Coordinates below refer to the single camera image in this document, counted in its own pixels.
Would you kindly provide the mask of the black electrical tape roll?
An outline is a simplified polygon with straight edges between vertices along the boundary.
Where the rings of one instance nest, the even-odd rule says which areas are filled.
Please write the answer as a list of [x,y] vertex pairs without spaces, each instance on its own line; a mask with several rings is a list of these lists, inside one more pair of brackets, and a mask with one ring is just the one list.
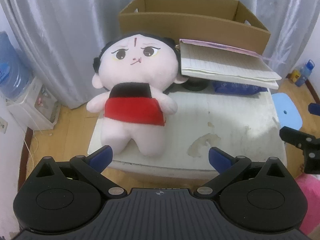
[[190,77],[185,83],[182,84],[182,86],[189,91],[199,92],[207,88],[208,83],[208,80]]

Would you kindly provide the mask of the pink cover notebook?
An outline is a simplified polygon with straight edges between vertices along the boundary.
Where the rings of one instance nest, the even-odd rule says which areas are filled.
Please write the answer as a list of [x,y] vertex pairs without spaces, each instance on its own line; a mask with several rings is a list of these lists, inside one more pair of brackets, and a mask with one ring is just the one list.
[[224,44],[180,39],[181,73],[188,77],[278,89],[281,76],[256,52]]

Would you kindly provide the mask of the blue wet wipes pack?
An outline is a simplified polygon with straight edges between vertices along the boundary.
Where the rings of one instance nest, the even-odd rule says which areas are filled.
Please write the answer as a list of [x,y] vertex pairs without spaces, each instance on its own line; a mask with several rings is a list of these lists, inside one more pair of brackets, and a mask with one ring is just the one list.
[[267,88],[242,83],[213,81],[214,92],[229,95],[254,95],[266,92]]

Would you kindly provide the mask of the brown cardboard box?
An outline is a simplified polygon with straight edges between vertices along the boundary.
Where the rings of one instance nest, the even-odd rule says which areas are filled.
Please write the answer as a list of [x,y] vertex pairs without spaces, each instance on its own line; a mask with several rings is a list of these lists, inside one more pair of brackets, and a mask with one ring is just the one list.
[[238,0],[132,0],[118,15],[123,34],[150,33],[226,44],[262,54],[268,29]]

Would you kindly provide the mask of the light blue plastic stool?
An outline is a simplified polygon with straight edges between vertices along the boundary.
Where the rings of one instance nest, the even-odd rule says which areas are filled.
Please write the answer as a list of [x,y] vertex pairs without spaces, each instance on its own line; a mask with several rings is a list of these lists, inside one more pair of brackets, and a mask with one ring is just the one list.
[[285,93],[272,94],[274,106],[276,108],[280,127],[289,127],[295,130],[300,130],[303,126],[303,120],[300,113],[291,100]]

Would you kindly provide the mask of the white water dispenser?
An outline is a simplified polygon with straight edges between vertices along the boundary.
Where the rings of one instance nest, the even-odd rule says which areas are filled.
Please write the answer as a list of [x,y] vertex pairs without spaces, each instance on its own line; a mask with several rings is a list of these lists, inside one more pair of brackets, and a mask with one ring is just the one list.
[[33,131],[53,129],[61,109],[61,103],[37,77],[18,99],[7,99],[6,105],[18,121]]

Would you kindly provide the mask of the pink plush doll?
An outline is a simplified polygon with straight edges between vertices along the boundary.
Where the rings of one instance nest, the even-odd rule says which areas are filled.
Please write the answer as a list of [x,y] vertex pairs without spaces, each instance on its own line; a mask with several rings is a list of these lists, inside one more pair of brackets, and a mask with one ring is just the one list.
[[165,151],[165,117],[177,103],[165,91],[185,83],[181,56],[172,38],[136,33],[108,42],[94,58],[92,85],[106,92],[86,109],[103,113],[100,141],[121,153],[133,140],[144,156]]

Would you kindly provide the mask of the blue water bottle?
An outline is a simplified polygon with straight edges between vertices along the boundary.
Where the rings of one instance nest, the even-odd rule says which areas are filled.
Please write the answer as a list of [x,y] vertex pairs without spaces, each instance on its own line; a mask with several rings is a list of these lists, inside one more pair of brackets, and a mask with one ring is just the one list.
[[298,78],[295,82],[297,87],[302,86],[308,80],[314,67],[315,63],[312,60],[309,60],[307,63],[297,69]]

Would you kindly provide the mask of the pink floral cloth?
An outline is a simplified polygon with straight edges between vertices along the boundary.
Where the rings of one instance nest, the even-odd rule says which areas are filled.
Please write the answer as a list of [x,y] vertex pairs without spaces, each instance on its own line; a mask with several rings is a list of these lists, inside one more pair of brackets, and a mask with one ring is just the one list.
[[308,210],[300,230],[308,235],[319,226],[319,175],[303,173],[296,178],[308,202]]

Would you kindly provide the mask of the blue water jug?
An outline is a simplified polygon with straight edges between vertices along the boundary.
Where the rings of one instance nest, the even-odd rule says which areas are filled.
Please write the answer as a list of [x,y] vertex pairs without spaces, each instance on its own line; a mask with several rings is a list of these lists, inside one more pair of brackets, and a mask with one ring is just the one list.
[[20,60],[6,32],[1,32],[1,81],[2,94],[17,100],[33,80],[31,71]]

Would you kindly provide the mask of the white curtain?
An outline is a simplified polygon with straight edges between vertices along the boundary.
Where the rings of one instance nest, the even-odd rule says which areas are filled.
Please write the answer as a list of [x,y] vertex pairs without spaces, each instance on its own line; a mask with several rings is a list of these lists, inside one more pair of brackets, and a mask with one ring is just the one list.
[[[26,64],[69,108],[98,94],[93,59],[120,33],[118,14],[132,0],[1,0]],[[239,0],[270,31],[269,66],[286,76],[319,16],[319,0]]]

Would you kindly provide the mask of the yellow small container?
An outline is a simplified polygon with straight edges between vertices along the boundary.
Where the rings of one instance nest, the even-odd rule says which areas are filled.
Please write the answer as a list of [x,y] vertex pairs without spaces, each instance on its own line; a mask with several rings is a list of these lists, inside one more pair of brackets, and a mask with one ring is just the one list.
[[300,78],[300,76],[301,76],[300,70],[294,69],[294,70],[292,71],[292,73],[290,74],[290,80],[291,80],[293,83],[295,83],[295,82],[297,82],[297,80]]

